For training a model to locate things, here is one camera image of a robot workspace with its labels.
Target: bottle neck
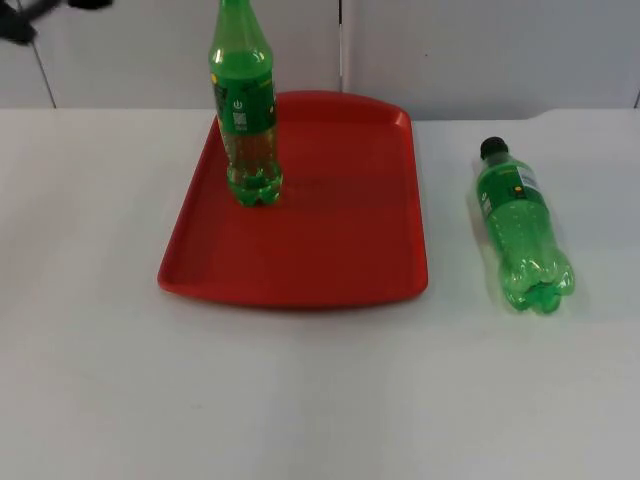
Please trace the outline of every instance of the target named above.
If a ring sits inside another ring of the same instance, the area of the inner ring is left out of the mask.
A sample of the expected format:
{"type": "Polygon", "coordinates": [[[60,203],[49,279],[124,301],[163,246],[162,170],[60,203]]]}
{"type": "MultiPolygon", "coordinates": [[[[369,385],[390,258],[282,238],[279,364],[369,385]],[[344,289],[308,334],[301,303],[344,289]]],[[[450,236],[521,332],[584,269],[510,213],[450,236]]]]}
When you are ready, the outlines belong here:
{"type": "Polygon", "coordinates": [[[484,163],[488,168],[495,167],[502,163],[507,163],[513,160],[513,157],[509,152],[496,152],[493,155],[489,155],[484,159],[484,163]]]}
{"type": "Polygon", "coordinates": [[[249,0],[220,0],[220,8],[248,6],[249,0]]]}

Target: red tray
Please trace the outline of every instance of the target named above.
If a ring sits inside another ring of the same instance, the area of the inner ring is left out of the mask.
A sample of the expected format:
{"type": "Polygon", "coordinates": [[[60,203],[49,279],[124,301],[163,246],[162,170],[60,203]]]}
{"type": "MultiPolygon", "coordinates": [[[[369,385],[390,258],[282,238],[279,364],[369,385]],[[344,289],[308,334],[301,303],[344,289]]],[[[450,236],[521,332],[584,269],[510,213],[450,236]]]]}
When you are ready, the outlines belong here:
{"type": "Polygon", "coordinates": [[[280,200],[236,204],[217,121],[191,181],[158,282],[222,303],[364,306],[413,297],[427,259],[411,121],[331,92],[278,96],[280,200]]]}

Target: black bottle cap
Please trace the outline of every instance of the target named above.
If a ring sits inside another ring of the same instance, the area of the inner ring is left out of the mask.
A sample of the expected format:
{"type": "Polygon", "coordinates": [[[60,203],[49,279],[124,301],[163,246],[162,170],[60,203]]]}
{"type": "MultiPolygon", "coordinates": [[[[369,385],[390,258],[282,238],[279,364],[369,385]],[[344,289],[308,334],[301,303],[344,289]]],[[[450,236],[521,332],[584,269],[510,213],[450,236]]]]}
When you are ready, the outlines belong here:
{"type": "Polygon", "coordinates": [[[509,153],[509,147],[500,137],[487,138],[480,147],[480,157],[483,160],[494,153],[509,153]]]}

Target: upright bottle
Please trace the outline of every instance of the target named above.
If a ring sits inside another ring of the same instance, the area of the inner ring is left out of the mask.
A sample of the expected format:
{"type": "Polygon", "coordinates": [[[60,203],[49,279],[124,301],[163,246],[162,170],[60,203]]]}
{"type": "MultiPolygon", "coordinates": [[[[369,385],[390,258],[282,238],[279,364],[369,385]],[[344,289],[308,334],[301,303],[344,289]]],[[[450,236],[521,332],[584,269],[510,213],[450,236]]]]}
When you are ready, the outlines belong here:
{"type": "Polygon", "coordinates": [[[574,290],[567,257],[556,245],[549,210],[531,168],[513,158],[504,140],[481,147],[484,170],[477,194],[489,238],[500,256],[502,290],[517,310],[555,311],[574,290]]]}
{"type": "Polygon", "coordinates": [[[220,0],[209,67],[229,187],[242,205],[271,204],[282,185],[273,54],[249,0],[220,0]]]}

